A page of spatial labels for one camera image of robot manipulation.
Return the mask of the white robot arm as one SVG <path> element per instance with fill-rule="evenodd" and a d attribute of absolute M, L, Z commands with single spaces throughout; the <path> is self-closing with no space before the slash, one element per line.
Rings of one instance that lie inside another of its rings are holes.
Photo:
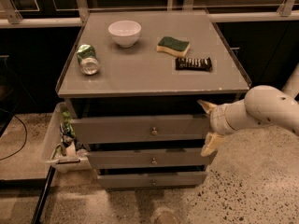
<path fill-rule="evenodd" d="M 224 142 L 225 135 L 244 129 L 276 125 L 299 135 L 299 104 L 295 100 L 298 94 L 299 64 L 282 90 L 266 85 L 256 86 L 242 100 L 223 105 L 198 100 L 209 115 L 212 129 L 206 135 L 201 155 L 211 155 Z"/>

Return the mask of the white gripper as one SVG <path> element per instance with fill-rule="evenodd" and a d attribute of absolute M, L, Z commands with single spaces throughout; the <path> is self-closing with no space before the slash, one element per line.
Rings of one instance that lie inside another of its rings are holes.
<path fill-rule="evenodd" d="M 204 109 L 207 114 L 210 114 L 210 126 L 214 133 L 206 135 L 205 143 L 201 150 L 203 157 L 211 155 L 219 146 L 224 143 L 224 135 L 229 135 L 235 132 L 227 121 L 225 111 L 227 104 L 215 105 L 208 101 L 198 100 L 197 103 Z"/>

